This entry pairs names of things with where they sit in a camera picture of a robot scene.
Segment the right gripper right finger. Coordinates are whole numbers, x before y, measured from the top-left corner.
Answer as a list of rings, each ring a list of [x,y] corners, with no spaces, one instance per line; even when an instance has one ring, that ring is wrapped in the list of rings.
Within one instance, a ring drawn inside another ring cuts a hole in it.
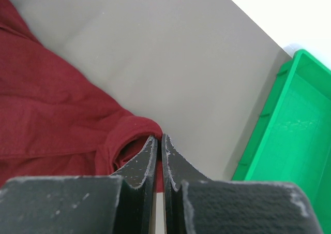
[[[322,233],[304,192],[287,182],[214,181],[161,142],[167,233]]]

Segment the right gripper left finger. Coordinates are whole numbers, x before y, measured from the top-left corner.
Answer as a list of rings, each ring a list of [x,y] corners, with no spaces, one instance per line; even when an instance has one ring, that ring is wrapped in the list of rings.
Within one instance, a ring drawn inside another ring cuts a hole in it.
[[[1,233],[154,233],[158,141],[111,175],[15,177],[1,187]]]

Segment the dark red t shirt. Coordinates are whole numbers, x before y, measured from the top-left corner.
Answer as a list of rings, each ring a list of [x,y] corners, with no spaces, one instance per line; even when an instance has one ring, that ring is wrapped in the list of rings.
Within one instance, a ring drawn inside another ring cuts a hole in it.
[[[1,0],[1,183],[18,176],[110,175],[161,139],[45,48],[10,0]]]

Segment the green plastic bin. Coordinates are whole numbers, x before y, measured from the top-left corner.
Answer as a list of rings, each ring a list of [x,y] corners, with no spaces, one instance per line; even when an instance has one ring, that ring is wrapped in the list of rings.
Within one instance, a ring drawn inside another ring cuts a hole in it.
[[[280,67],[233,180],[297,184],[330,233],[330,70],[308,51]]]

